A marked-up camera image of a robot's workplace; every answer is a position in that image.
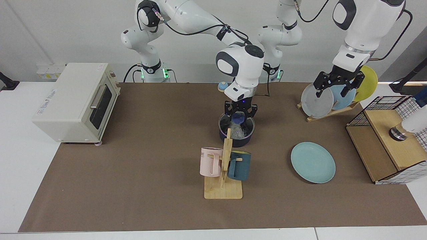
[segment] plate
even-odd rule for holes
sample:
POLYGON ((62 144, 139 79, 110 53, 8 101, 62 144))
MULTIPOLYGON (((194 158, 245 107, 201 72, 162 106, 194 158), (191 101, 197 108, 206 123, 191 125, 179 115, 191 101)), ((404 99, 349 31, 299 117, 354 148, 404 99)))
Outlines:
POLYGON ((377 74, 372 68, 363 66, 361 71, 365 75, 365 79, 363 80, 360 87, 356 90, 357 94, 354 98, 355 102, 360 102, 370 97, 375 92, 378 85, 377 74))
POLYGON ((335 161, 322 146, 304 142, 292 149, 291 162, 295 171, 305 180, 326 183, 335 175, 335 161))
POLYGON ((320 97, 316 96, 316 92, 313 83, 308 85, 302 92, 301 106, 307 116, 322 118, 332 110, 333 94, 329 88, 326 88, 320 97))
POLYGON ((344 87, 345 85, 334 85, 330 87, 333 94, 333 101, 336 102, 334 103, 332 110, 341 110, 348 107, 353 102, 354 97, 356 96, 356 89, 351 89, 345 97, 342 97, 341 91, 344 87))

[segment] yellow plate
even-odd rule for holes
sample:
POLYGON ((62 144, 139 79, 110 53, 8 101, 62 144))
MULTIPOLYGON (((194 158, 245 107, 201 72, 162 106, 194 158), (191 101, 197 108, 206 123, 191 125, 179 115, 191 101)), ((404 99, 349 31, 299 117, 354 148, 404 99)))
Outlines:
POLYGON ((361 71, 365 75, 365 79, 363 80, 360 87, 356 90, 356 96, 353 100, 355 102, 360 102, 370 97, 375 92, 378 85, 377 74, 372 68, 363 66, 361 71))

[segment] dark teal mug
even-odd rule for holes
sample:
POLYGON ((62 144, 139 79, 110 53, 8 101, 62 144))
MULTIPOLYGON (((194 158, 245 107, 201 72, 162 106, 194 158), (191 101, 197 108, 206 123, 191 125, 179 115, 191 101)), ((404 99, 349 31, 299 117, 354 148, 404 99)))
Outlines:
POLYGON ((227 174, 228 177, 239 181, 248 180, 249 166, 251 164, 251 153, 243 151, 232 151, 230 159, 231 161, 227 174))

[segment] blue plate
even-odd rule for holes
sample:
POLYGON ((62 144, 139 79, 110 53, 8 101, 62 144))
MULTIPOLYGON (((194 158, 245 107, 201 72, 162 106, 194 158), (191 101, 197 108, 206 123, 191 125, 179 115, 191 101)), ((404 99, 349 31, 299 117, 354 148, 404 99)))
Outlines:
POLYGON ((333 101, 335 105, 332 107, 332 110, 341 110, 343 108, 348 107, 354 100, 354 97, 356 96, 356 89, 351 89, 348 91, 347 95, 345 97, 341 96, 341 91, 344 88, 344 85, 334 85, 330 87, 330 90, 333 94, 333 101))
POLYGON ((292 149, 291 162, 295 171, 305 180, 326 183, 335 175, 335 161, 322 146, 304 142, 292 149))

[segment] pink mug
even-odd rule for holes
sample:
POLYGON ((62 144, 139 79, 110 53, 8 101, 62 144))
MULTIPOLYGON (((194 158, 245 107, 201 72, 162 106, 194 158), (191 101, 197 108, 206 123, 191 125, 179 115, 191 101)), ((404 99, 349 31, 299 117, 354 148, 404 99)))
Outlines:
POLYGON ((219 159, 221 156, 221 148, 203 147, 200 157, 200 174, 206 177, 219 177, 221 175, 221 160, 219 159))

